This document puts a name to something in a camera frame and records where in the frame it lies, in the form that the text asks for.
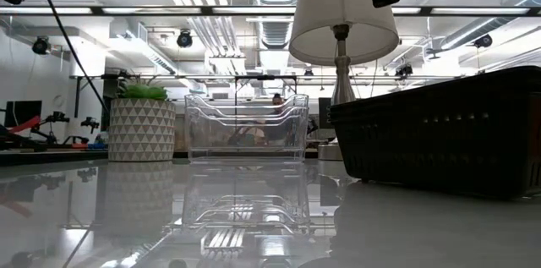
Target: dark wicker basket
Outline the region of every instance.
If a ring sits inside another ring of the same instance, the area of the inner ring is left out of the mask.
[[[541,69],[331,107],[349,175],[512,198],[541,193]]]

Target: metal beam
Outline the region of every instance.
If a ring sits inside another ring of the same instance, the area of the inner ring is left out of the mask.
[[[60,16],[74,17],[291,17],[294,6],[68,6],[57,7]],[[541,7],[393,6],[395,17],[537,18]],[[0,15],[52,16],[46,6],[2,6]]]

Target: white wall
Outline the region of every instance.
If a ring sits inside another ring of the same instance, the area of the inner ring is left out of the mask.
[[[70,63],[65,61],[61,67],[59,57],[34,54],[30,46],[10,39],[0,30],[0,108],[5,108],[7,101],[40,100],[42,118],[54,111],[66,112],[70,68]],[[4,116],[0,112],[1,124]],[[63,141],[66,123],[52,126],[57,138]],[[48,130],[48,125],[43,128],[45,132]]]

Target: lamp base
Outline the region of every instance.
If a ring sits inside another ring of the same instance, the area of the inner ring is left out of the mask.
[[[335,57],[336,84],[331,105],[336,105],[355,101],[355,93],[349,79],[349,64],[352,59],[346,55],[346,39],[349,26],[337,25],[333,27],[333,31],[335,32],[335,38],[338,40],[338,56]],[[332,140],[328,145],[318,146],[318,157],[323,161],[343,161],[338,138]]]

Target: fluorescent light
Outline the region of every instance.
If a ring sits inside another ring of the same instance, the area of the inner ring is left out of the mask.
[[[400,45],[403,45],[403,46],[415,46],[422,39],[423,39],[423,37],[421,37],[421,36],[401,36],[400,37]]]
[[[432,14],[525,14],[529,8],[434,8]]]
[[[151,74],[147,74],[147,75],[140,75],[140,78],[141,79],[176,79],[177,76],[173,76],[173,75],[151,75]]]
[[[393,7],[393,14],[418,14],[421,11],[419,7]]]
[[[254,6],[254,7],[216,7],[215,14],[285,14],[294,15],[295,7]]]
[[[293,23],[293,17],[289,18],[246,18],[248,23]]]
[[[58,14],[92,14],[87,7],[56,7]],[[0,7],[0,14],[52,14],[49,7]]]
[[[127,8],[115,7],[102,9],[104,14],[201,14],[199,7],[183,8]]]
[[[206,76],[197,76],[197,75],[186,75],[186,79],[235,79],[235,76],[231,75],[206,75]]]

